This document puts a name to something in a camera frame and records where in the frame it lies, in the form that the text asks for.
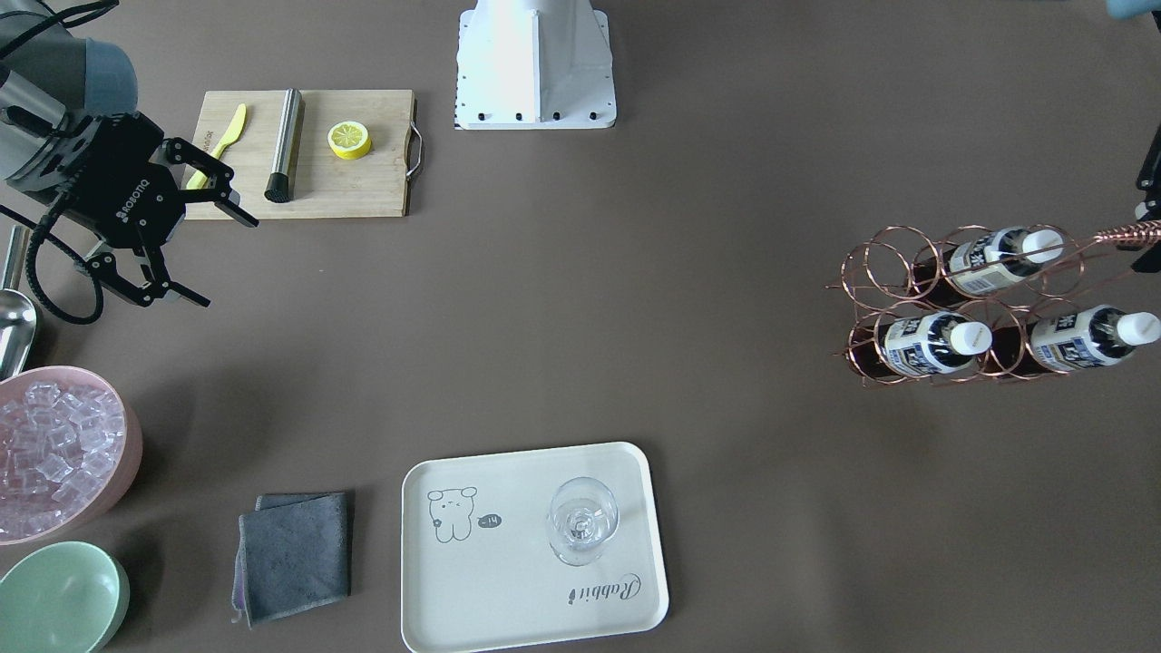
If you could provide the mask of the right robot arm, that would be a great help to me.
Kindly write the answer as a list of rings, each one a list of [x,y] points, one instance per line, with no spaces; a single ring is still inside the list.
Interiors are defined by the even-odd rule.
[[[3,2],[3,182],[45,207],[26,220],[26,280],[46,310],[91,324],[103,293],[147,307],[163,297],[199,306],[203,295],[170,277],[163,245],[189,204],[210,203],[244,227],[258,221],[232,189],[233,168],[182,138],[170,138],[137,109],[137,78],[111,43],[73,36],[111,10],[92,1],[55,10],[43,1]],[[89,316],[63,311],[39,285],[39,247],[57,243],[55,223],[68,218],[96,238],[91,253],[65,253],[91,278]]]

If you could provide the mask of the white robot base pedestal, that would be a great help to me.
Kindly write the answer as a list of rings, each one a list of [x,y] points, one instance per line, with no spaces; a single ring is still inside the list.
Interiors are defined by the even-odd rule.
[[[460,13],[456,65],[459,130],[616,123],[610,17],[589,1],[478,1]]]

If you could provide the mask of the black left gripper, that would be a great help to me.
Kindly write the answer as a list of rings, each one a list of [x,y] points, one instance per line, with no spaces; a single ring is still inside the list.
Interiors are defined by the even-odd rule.
[[[1160,208],[1158,207],[1158,202],[1160,202],[1158,175],[1160,172],[1158,170],[1160,170],[1160,125],[1152,137],[1135,182],[1137,188],[1145,193],[1142,203],[1137,207],[1137,222],[1144,222],[1146,227],[1158,227],[1160,218]],[[1132,264],[1131,270],[1135,273],[1158,273],[1160,271],[1160,244],[1156,243],[1146,249]]]

